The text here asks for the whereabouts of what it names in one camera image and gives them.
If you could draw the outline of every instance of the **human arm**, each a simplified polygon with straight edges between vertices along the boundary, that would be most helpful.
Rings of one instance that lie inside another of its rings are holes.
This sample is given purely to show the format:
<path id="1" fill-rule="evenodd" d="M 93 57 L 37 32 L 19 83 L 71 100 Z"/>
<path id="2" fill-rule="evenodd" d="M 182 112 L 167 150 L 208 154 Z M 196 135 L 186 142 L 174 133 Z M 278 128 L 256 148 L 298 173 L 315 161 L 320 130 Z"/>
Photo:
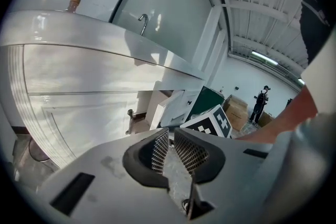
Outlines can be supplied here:
<path id="1" fill-rule="evenodd" d="M 252 134 L 238 138 L 238 140 L 274 143 L 280 133 L 295 129 L 302 121 L 315 117 L 316 113 L 314 101 L 307 87 L 304 86 L 301 92 L 273 121 Z"/>

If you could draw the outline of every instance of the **white cabinet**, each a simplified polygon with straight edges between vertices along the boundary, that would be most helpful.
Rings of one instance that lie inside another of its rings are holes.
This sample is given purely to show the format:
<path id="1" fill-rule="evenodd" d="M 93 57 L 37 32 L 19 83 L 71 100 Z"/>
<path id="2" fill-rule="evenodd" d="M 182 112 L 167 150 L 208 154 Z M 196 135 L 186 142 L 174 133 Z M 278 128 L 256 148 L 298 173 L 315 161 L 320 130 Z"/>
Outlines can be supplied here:
<path id="1" fill-rule="evenodd" d="M 60 167 L 125 137 L 127 111 L 145 112 L 149 91 L 174 91 L 159 120 L 183 123 L 204 84 L 201 71 L 167 49 L 76 14 L 12 14 L 0 45 L 8 46 L 10 86 L 24 124 Z"/>
<path id="2" fill-rule="evenodd" d="M 138 93 L 31 95 L 30 102 L 57 163 L 75 159 L 99 144 L 125 137 L 128 109 L 137 110 Z"/>

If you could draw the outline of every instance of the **floor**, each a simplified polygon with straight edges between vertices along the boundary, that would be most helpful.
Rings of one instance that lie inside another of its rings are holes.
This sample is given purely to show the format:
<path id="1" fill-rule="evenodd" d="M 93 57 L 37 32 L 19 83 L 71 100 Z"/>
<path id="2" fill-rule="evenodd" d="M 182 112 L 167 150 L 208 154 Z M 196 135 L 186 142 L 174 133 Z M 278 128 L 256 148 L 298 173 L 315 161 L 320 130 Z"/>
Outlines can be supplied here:
<path id="1" fill-rule="evenodd" d="M 43 163 L 35 161 L 28 150 L 30 135 L 17 135 L 13 150 L 14 178 L 17 182 L 37 191 L 38 187 L 59 168 L 51 161 Z M 39 155 L 39 148 L 32 148 L 33 155 Z"/>
<path id="2" fill-rule="evenodd" d="M 163 176 L 169 180 L 170 197 L 179 210 L 185 213 L 182 201 L 190 196 L 192 179 L 173 147 L 168 148 L 163 164 Z"/>
<path id="3" fill-rule="evenodd" d="M 244 127 L 240 130 L 237 131 L 235 129 L 232 129 L 231 136 L 233 139 L 242 137 L 244 135 L 250 134 L 256 130 L 258 130 L 260 127 L 259 126 L 254 126 L 252 123 L 247 121 L 247 123 L 244 125 Z"/>

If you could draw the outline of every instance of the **metal ceiling beam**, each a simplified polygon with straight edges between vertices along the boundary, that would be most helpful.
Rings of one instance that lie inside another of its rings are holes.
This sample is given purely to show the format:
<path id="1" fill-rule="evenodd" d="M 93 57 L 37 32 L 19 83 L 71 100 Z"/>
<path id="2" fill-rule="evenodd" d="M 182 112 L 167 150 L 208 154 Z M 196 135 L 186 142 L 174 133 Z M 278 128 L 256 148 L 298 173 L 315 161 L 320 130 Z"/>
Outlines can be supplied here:
<path id="1" fill-rule="evenodd" d="M 224 0 L 225 4 L 224 5 L 228 5 L 226 7 L 226 11 L 227 11 L 227 17 L 228 17 L 228 28 L 229 28 L 229 32 L 230 32 L 230 43 L 229 46 L 232 47 L 233 46 L 233 32 L 234 32 L 234 28 L 233 28 L 233 22 L 232 22 L 232 11 L 230 8 L 230 0 Z"/>
<path id="2" fill-rule="evenodd" d="M 296 13 L 298 13 L 299 9 L 301 7 L 301 2 L 298 6 L 298 8 L 296 9 L 295 13 L 293 13 L 292 15 L 288 16 L 289 18 L 289 21 L 286 23 L 286 26 L 283 28 L 281 34 L 278 36 L 278 38 L 276 39 L 276 41 L 274 41 L 271 45 L 270 45 L 270 48 L 272 48 L 280 39 L 281 37 L 283 36 L 283 34 L 286 32 L 287 28 L 290 26 L 291 22 L 295 19 L 295 15 Z"/>
<path id="3" fill-rule="evenodd" d="M 302 60 L 298 60 L 298 64 L 299 65 L 304 65 L 305 63 L 308 63 L 308 59 L 307 58 L 303 58 Z"/>
<path id="4" fill-rule="evenodd" d="M 284 64 L 288 65 L 298 76 L 301 75 L 301 73 L 304 71 L 304 68 L 302 66 L 300 66 L 299 64 L 297 64 L 296 62 L 294 62 L 293 60 L 289 59 L 287 56 L 283 55 L 282 53 L 271 49 L 263 44 L 260 44 L 258 42 L 249 40 L 247 38 L 243 38 L 243 37 L 238 37 L 235 36 L 233 39 L 235 42 L 241 43 L 241 44 L 245 44 L 246 46 L 250 47 L 251 49 L 254 49 L 262 54 L 266 54 L 269 55 L 270 58 L 274 59 L 274 60 L 278 60 L 283 62 Z"/>
<path id="5" fill-rule="evenodd" d="M 247 1 L 237 1 L 237 0 L 231 0 L 229 4 L 223 4 L 223 7 L 226 8 L 238 8 L 238 9 L 245 9 L 250 10 L 252 12 L 259 12 L 264 15 L 273 17 L 285 24 L 289 24 L 289 26 L 300 30 L 300 21 L 298 19 L 293 19 L 291 21 L 291 18 L 288 14 L 285 14 L 277 9 L 270 8 L 264 5 L 259 5 L 256 3 L 251 3 Z"/>

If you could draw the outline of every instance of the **cabinet door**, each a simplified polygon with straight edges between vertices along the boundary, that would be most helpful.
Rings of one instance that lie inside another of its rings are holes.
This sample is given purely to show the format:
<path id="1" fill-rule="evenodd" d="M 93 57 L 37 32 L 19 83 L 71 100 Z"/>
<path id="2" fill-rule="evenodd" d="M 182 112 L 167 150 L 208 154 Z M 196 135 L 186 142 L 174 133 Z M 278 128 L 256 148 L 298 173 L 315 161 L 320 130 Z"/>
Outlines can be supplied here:
<path id="1" fill-rule="evenodd" d="M 174 113 L 173 119 L 176 119 L 184 115 L 180 120 L 184 123 L 188 117 L 194 103 L 199 95 L 200 91 L 184 91 L 180 102 L 177 104 L 176 112 Z"/>
<path id="2" fill-rule="evenodd" d="M 43 131 L 43 150 L 63 167 L 85 151 L 126 136 L 128 109 L 137 110 L 138 93 L 31 95 Z"/>
<path id="3" fill-rule="evenodd" d="M 25 45 L 24 72 L 29 94 L 201 90 L 204 84 L 202 79 L 131 57 L 57 45 Z"/>
<path id="4" fill-rule="evenodd" d="M 172 96 L 159 103 L 156 107 L 150 130 L 171 125 L 171 121 L 176 113 L 184 91 L 174 91 Z"/>

